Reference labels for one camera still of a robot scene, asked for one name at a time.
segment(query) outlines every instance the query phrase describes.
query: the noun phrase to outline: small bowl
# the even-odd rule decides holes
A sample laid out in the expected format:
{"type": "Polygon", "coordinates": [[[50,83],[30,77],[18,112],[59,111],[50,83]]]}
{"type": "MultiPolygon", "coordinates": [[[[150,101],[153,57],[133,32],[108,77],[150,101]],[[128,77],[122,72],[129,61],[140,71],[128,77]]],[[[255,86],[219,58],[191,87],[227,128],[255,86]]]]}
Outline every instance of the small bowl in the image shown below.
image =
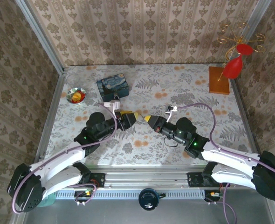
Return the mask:
{"type": "Polygon", "coordinates": [[[72,103],[72,104],[79,104],[79,103],[83,102],[83,100],[85,98],[86,98],[86,91],[83,88],[80,88],[80,87],[76,87],[76,88],[73,88],[73,89],[69,90],[67,92],[67,96],[66,96],[67,101],[72,103]],[[77,93],[77,92],[81,95],[81,98],[79,100],[76,100],[74,98],[74,94],[77,93]]]}

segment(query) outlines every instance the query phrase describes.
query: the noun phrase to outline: red balloon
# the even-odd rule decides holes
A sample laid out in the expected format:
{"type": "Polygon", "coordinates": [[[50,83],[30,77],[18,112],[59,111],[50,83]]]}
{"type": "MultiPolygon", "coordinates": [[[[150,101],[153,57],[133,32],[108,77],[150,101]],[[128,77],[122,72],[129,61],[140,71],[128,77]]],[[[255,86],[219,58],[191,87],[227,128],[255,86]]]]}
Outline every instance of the red balloon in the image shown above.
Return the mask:
{"type": "Polygon", "coordinates": [[[235,79],[239,76],[242,70],[242,55],[237,58],[232,59],[226,65],[223,70],[223,75],[227,78],[235,79]]]}
{"type": "Polygon", "coordinates": [[[242,55],[251,55],[254,49],[248,44],[241,43],[237,45],[237,51],[242,55]]]}

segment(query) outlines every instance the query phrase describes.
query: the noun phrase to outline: ventilation grille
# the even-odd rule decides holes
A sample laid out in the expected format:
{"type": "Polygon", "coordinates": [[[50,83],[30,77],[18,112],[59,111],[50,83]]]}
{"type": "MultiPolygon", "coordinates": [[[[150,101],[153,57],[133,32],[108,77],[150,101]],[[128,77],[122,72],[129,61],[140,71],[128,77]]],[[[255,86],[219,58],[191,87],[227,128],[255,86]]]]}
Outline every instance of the ventilation grille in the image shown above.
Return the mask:
{"type": "MultiPolygon", "coordinates": [[[[99,190],[94,199],[138,199],[140,190],[99,190]]],[[[164,199],[202,199],[205,198],[204,190],[158,190],[159,194],[165,193],[164,199]]],[[[57,199],[74,199],[73,190],[60,190],[55,193],[57,199]]]]}

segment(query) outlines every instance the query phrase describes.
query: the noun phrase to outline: black cable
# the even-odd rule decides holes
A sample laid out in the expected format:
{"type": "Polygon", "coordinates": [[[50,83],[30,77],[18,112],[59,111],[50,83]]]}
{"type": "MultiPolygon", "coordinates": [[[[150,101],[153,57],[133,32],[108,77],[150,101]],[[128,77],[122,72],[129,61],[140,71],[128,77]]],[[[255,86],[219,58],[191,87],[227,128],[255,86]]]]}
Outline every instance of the black cable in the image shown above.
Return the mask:
{"type": "Polygon", "coordinates": [[[169,146],[168,144],[166,144],[165,139],[166,139],[166,137],[164,138],[164,143],[165,143],[165,145],[166,145],[166,146],[168,146],[168,147],[172,147],[172,148],[175,148],[175,147],[177,147],[177,146],[178,146],[178,143],[177,143],[175,146],[169,146]]]}

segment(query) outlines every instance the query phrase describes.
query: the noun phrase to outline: patterned wallpaper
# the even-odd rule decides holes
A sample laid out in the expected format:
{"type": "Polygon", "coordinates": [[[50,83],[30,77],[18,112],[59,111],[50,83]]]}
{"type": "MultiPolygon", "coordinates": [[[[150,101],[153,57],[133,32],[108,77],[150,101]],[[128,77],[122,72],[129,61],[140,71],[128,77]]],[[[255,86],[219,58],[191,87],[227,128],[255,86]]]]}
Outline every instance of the patterned wallpaper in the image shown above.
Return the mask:
{"type": "Polygon", "coordinates": [[[219,25],[247,21],[258,0],[28,0],[61,63],[224,62],[219,25]]]}
{"type": "Polygon", "coordinates": [[[0,0],[0,224],[7,223],[7,185],[34,160],[58,74],[14,0],[0,0]]]}
{"type": "Polygon", "coordinates": [[[275,154],[275,0],[256,32],[266,34],[265,52],[245,60],[238,85],[261,151],[275,154]]]}

